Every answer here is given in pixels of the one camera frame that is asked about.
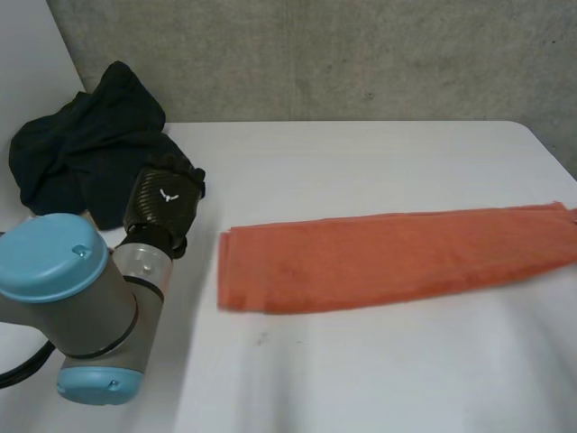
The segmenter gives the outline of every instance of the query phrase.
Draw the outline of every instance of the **blue cap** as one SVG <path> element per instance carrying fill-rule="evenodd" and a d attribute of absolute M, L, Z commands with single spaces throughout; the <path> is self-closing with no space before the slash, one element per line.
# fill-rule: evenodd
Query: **blue cap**
<path fill-rule="evenodd" d="M 67 400 L 102 406 L 124 404 L 138 393 L 143 374 L 117 367 L 70 367 L 60 370 L 58 392 Z"/>
<path fill-rule="evenodd" d="M 94 282 L 107 260 L 105 240 L 86 219 L 40 216 L 0 237 L 0 293 L 29 303 L 64 299 Z"/>

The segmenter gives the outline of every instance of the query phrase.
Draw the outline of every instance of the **black cable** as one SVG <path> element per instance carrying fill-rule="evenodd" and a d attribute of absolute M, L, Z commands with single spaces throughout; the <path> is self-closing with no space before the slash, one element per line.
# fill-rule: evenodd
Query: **black cable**
<path fill-rule="evenodd" d="M 48 358 L 50 358 L 50 355 L 54 352 L 54 348 L 54 345 L 50 341 L 47 341 L 28 361 L 18 365 L 9 372 L 0 374 L 0 390 L 16 385 L 38 372 L 46 361 L 48 361 Z"/>

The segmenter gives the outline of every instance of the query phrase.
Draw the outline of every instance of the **table surface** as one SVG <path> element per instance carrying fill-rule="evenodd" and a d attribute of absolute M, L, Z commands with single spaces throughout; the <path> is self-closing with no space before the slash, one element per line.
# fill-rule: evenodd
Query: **table surface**
<path fill-rule="evenodd" d="M 577 431 L 574 267 L 506 288 L 344 312 L 271 317 L 216 307 L 217 239 L 230 226 L 554 200 L 577 207 L 577 183 L 524 126 L 167 130 L 206 170 L 207 193 L 140 395 L 121 407 L 64 401 L 55 354 L 0 392 L 3 433 Z M 43 341 L 32 329 L 1 329 L 2 371 Z"/>

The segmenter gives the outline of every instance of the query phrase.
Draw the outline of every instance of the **white wall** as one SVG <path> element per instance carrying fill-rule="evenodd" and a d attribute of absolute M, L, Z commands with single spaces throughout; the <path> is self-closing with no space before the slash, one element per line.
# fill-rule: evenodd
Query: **white wall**
<path fill-rule="evenodd" d="M 0 1 L 0 231 L 26 215 L 8 168 L 18 129 L 84 90 L 44 0 Z"/>

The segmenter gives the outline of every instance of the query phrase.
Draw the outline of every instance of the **orange towel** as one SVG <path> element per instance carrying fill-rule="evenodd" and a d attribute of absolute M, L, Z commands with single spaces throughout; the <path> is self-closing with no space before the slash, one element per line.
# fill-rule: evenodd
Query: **orange towel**
<path fill-rule="evenodd" d="M 560 203 L 234 227 L 221 235 L 222 309 L 308 313 L 429 298 L 577 262 Z"/>

